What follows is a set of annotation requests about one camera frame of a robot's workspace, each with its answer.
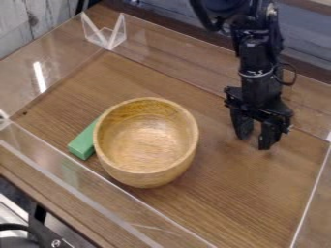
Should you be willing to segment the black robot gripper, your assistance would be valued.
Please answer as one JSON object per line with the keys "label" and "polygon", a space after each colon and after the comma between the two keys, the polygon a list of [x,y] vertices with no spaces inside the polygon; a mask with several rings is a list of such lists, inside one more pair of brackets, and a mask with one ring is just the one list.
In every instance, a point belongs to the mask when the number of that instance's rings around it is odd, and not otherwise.
{"label": "black robot gripper", "polygon": [[253,121],[261,122],[258,149],[269,150],[281,133],[289,132],[293,110],[281,101],[281,86],[273,72],[262,75],[240,75],[240,86],[226,86],[225,106],[236,136],[246,140],[253,131]]}

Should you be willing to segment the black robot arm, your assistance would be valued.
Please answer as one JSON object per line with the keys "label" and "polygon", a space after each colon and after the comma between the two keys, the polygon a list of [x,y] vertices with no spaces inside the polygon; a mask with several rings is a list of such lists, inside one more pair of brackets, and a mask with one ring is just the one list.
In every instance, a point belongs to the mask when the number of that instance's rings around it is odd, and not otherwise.
{"label": "black robot arm", "polygon": [[281,101],[286,66],[278,59],[282,37],[274,0],[188,0],[202,27],[232,38],[240,85],[224,88],[236,136],[245,140],[261,123],[258,148],[268,150],[290,130],[293,111]]}

